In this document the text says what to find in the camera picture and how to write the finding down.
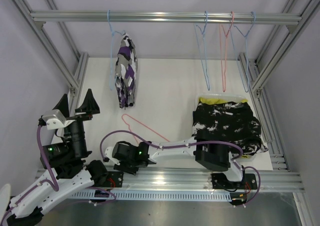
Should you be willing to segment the pink wire hanger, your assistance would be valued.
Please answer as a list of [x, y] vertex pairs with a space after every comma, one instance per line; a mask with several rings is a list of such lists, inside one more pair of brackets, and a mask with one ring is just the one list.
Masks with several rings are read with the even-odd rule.
[[170, 140], [168, 138], [166, 138], [165, 136], [163, 136], [160, 133], [156, 132], [154, 129], [150, 128], [145, 123], [137, 120], [136, 118], [130, 116], [127, 113], [124, 113], [121, 116], [121, 120], [127, 126], [127, 129], [130, 132], [137, 133], [137, 132], [142, 132], [142, 131], [145, 131], [145, 132], [148, 131], [149, 133], [154, 134], [157, 137], [163, 139], [165, 142], [170, 142]]
[[231, 27], [234, 24], [235, 14], [230, 13], [231, 21], [228, 30], [226, 31], [222, 24], [219, 25], [219, 49], [220, 49], [220, 68], [221, 68], [221, 82], [222, 91], [225, 92], [227, 89], [227, 49], [228, 49], [228, 37], [231, 33]]

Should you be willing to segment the purple grey patterned trousers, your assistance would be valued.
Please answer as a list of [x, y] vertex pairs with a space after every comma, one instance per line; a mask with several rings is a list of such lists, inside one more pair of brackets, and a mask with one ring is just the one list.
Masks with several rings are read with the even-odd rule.
[[120, 108], [135, 105], [137, 75], [136, 47], [130, 36], [125, 33], [122, 36], [115, 63], [115, 88]]

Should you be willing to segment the light blue wire hanger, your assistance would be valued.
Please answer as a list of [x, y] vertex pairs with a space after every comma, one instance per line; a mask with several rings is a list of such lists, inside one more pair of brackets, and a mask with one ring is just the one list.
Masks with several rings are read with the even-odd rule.
[[244, 55], [245, 55], [245, 71], [244, 71], [243, 75], [245, 76], [245, 79], [242, 78], [241, 82], [242, 82], [244, 91], [246, 93], [248, 93], [250, 88], [251, 88], [250, 79], [249, 79], [248, 36], [249, 36], [253, 26], [255, 25], [256, 19], [257, 19], [257, 16], [256, 16], [255, 12], [251, 11], [251, 15], [253, 16], [253, 21], [252, 21], [251, 27], [248, 29], [248, 31], [245, 34], [234, 23], [231, 24], [231, 26], [236, 28], [238, 30], [238, 32], [244, 38], [244, 45], [245, 45], [245, 53], [244, 53]]
[[126, 31], [122, 30], [122, 31], [115, 31], [112, 27], [111, 21], [110, 21], [110, 10], [107, 11], [107, 22], [109, 25], [109, 29], [110, 29], [110, 33], [111, 33], [111, 43], [110, 43], [110, 73], [109, 73], [109, 88], [112, 91], [115, 86], [115, 67], [114, 67], [114, 62], [113, 62], [113, 46], [114, 46], [114, 38], [116, 34], [119, 34], [121, 36], [123, 36]]

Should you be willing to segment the yellow-green trousers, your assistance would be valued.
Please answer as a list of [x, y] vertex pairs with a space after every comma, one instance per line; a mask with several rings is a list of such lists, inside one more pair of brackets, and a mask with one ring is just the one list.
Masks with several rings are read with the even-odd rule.
[[246, 100], [239, 103], [200, 97], [193, 112], [194, 136], [204, 141], [224, 141], [248, 151], [249, 120], [253, 116]]

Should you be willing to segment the white newspaper print trousers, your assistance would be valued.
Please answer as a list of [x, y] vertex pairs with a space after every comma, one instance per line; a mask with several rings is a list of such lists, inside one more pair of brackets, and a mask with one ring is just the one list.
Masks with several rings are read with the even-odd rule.
[[264, 143], [262, 143], [256, 153], [265, 153], [268, 152], [268, 150], [268, 147]]

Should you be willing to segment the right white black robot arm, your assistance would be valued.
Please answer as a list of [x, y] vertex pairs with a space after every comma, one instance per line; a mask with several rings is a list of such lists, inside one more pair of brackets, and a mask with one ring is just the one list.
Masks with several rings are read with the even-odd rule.
[[142, 139], [138, 146], [134, 146], [119, 141], [106, 149], [104, 155], [114, 163], [114, 169], [133, 175], [149, 165], [164, 166], [185, 160], [194, 161], [212, 172], [223, 173], [233, 188], [241, 187], [246, 181], [243, 168], [236, 162], [243, 150], [230, 142], [203, 141], [194, 137], [166, 143]]

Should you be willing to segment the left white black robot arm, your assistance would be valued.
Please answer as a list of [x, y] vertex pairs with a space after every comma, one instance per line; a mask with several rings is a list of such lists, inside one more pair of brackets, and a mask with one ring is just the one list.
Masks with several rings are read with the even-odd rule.
[[[37, 225], [51, 209], [72, 194], [92, 186], [103, 186], [108, 171], [100, 160], [88, 165], [84, 122], [92, 120], [100, 108], [91, 89], [71, 116], [67, 94], [38, 120], [36, 141], [45, 172], [24, 192], [11, 198], [2, 221], [7, 225]], [[61, 142], [42, 145], [41, 129], [64, 131]]]

